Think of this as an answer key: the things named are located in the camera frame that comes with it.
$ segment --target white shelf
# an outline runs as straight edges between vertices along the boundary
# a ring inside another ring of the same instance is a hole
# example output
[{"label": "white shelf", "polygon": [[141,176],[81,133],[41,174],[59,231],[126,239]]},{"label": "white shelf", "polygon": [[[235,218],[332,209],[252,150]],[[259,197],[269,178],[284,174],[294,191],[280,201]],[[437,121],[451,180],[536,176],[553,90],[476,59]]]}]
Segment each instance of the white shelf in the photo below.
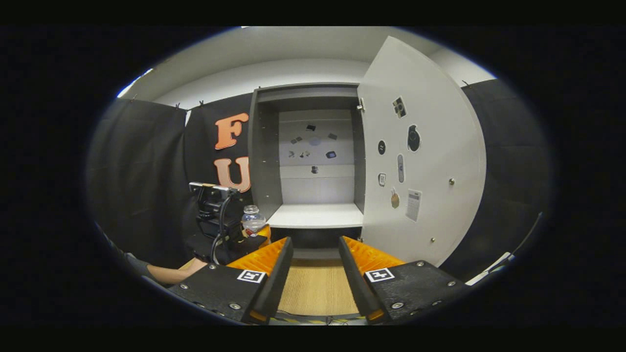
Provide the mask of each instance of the white shelf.
[{"label": "white shelf", "polygon": [[341,229],[363,226],[363,214],[354,203],[283,204],[267,222],[282,229]]}]

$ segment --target sticker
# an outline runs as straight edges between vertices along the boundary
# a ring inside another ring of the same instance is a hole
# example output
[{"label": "sticker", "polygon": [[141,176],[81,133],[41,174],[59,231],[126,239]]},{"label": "sticker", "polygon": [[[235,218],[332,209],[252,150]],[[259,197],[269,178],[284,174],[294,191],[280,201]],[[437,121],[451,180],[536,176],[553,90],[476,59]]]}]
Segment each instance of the sticker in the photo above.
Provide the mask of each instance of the sticker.
[{"label": "sticker", "polygon": [[310,144],[310,145],[313,145],[313,146],[315,146],[315,145],[320,145],[320,143],[322,143],[322,140],[321,140],[321,139],[319,139],[319,137],[317,137],[317,136],[312,137],[312,138],[309,140],[309,144]]},{"label": "sticker", "polygon": [[398,154],[398,182],[404,182],[404,157]]},{"label": "sticker", "polygon": [[406,217],[413,220],[414,222],[417,222],[419,214],[419,203],[422,200],[422,192],[409,189],[409,195],[407,200]]},{"label": "sticker", "polygon": [[378,154],[385,154],[385,149],[387,149],[387,146],[385,146],[385,141],[381,140],[380,142],[378,142]]},{"label": "sticker", "polygon": [[393,279],[395,277],[393,276],[393,274],[391,274],[391,271],[389,271],[389,269],[387,268],[366,271],[365,275],[367,275],[369,282],[385,281],[385,280]]},{"label": "sticker", "polygon": [[256,284],[260,283],[263,280],[265,273],[262,271],[252,271],[252,270],[244,270],[237,280],[254,282]]},{"label": "sticker", "polygon": [[416,125],[412,125],[409,127],[409,136],[407,137],[406,141],[409,150],[412,152],[417,152],[421,140],[417,128],[418,127]]},{"label": "sticker", "polygon": [[396,193],[396,188],[391,189],[391,207],[397,208],[400,206],[400,196]]},{"label": "sticker", "polygon": [[393,110],[396,112],[398,118],[403,118],[406,116],[406,110],[404,109],[404,102],[402,101],[402,97],[396,99],[393,102]]}]

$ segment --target white wall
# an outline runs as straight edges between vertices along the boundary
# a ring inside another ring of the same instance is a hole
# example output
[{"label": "white wall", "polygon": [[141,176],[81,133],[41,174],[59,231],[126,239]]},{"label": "white wall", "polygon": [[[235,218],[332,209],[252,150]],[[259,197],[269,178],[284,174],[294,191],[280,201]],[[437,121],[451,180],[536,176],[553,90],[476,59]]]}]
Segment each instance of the white wall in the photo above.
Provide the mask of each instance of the white wall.
[{"label": "white wall", "polygon": [[369,63],[347,60],[301,59],[269,61],[242,66],[195,80],[154,100],[155,103],[191,109],[205,103],[252,93],[259,86],[297,83],[358,83]]},{"label": "white wall", "polygon": [[437,50],[429,56],[429,59],[439,65],[461,87],[466,86],[463,81],[472,84],[495,78],[482,67],[450,49]]}]

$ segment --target white cabinet door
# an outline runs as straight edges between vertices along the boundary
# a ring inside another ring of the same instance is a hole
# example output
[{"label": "white cabinet door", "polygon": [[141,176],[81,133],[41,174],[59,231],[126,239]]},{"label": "white cabinet door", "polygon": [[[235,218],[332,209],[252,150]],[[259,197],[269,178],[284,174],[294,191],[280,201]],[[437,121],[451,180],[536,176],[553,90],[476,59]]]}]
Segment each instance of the white cabinet door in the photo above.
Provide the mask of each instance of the white cabinet door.
[{"label": "white cabinet door", "polygon": [[[392,37],[357,91],[364,105],[364,243],[407,262],[439,266],[467,233],[483,195],[485,140],[476,113],[436,63]],[[398,98],[404,113],[396,113]],[[413,126],[419,135],[416,151],[408,145]],[[393,190],[399,197],[395,208]]]}]

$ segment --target plastic water bottle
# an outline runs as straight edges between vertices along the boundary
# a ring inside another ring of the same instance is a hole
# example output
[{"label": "plastic water bottle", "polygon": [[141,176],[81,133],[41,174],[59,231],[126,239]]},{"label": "plastic water bottle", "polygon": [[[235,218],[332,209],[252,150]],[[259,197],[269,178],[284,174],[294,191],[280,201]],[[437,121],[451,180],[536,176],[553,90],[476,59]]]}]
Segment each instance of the plastic water bottle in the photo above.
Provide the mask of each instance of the plastic water bottle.
[{"label": "plastic water bottle", "polygon": [[244,216],[241,218],[241,223],[248,236],[255,237],[258,231],[265,226],[265,221],[265,217],[259,213],[259,208],[256,205],[246,205],[244,207]]}]

